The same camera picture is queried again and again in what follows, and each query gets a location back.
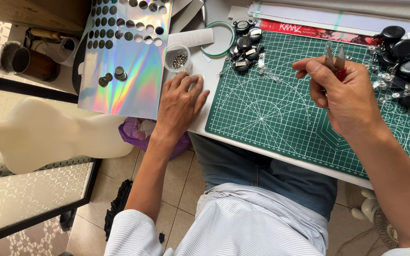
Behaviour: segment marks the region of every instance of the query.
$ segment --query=holographic paper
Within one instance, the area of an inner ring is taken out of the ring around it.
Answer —
[[[91,49],[87,47],[78,107],[119,116],[157,119],[163,74],[163,55],[167,46],[172,0],[167,3],[163,3],[161,0],[146,0],[146,9],[142,9],[139,5],[132,7],[133,0],[120,0],[114,4],[112,0],[107,4],[105,2],[92,5],[92,10],[99,7],[104,8],[104,6],[112,10],[112,6],[115,6],[117,8],[116,14],[111,14],[110,11],[107,14],[101,12],[100,15],[97,15],[96,13],[94,16],[90,14],[89,19],[93,19],[94,22],[94,27],[90,31],[99,30],[100,32],[105,29],[107,32],[111,29],[114,35],[111,38],[107,37],[108,33],[104,38],[100,35],[96,38],[93,35],[91,39],[87,35],[87,45],[89,41],[94,43],[95,41],[104,40],[107,42],[110,40],[113,47],[111,49],[107,49],[105,46],[103,48],[100,46],[92,47]],[[152,8],[148,6],[151,4],[157,5],[157,11],[150,10]],[[167,9],[165,14],[160,13],[161,6]],[[102,25],[102,22],[97,26],[96,19],[102,20],[104,17],[107,19],[105,26]],[[123,19],[124,24],[118,26],[118,22],[116,22],[110,26],[109,20],[112,17],[116,21],[120,18]],[[128,20],[133,21],[134,24],[141,22],[145,28],[142,31],[136,27],[128,28],[126,26]],[[152,25],[155,31],[148,32],[146,29],[148,25]],[[162,35],[156,33],[158,27],[163,28]],[[123,37],[121,39],[116,37],[117,31],[122,31]],[[130,41],[126,40],[124,37],[126,32],[131,32],[134,38]],[[137,34],[143,38],[151,36],[153,41],[155,38],[160,38],[162,45],[158,47],[154,42],[146,44],[144,40],[136,42]],[[115,68],[118,66],[123,67],[128,75],[128,78],[123,82],[117,80],[114,75]],[[101,87],[98,80],[106,73],[111,73],[113,80],[106,87]]]

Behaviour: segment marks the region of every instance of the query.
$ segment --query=fan grille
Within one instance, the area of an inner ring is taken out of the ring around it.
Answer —
[[[378,207],[374,213],[373,225],[381,241],[387,248],[395,249],[398,247],[398,234],[380,207]]]

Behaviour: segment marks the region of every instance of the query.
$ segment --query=red handle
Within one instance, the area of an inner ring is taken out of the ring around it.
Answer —
[[[347,71],[347,67],[345,67],[343,70],[336,72],[335,76],[336,78],[342,82],[345,80],[346,78],[346,71]]]

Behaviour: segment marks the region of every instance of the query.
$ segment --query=purple plastic bag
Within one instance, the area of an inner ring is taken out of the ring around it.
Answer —
[[[128,142],[138,148],[140,148],[142,151],[146,152],[148,148],[148,143],[150,136],[148,136],[145,140],[140,140],[138,137],[140,137],[140,131],[138,131],[138,125],[143,121],[144,119],[138,119],[138,118],[132,118],[128,117],[124,122],[118,127],[118,130],[120,132],[120,135],[123,139],[123,141]],[[192,147],[192,142],[191,139],[189,138],[188,132],[185,132],[179,139],[178,143],[175,145],[174,151],[170,155],[170,159],[174,159],[175,157],[179,156],[188,148]]]

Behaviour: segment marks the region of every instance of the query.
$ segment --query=striped shirt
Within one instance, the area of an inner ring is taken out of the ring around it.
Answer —
[[[226,183],[205,192],[196,219],[174,252],[156,236],[153,220],[137,210],[119,213],[105,256],[325,255],[327,220],[274,192]],[[410,255],[410,248],[384,256]]]

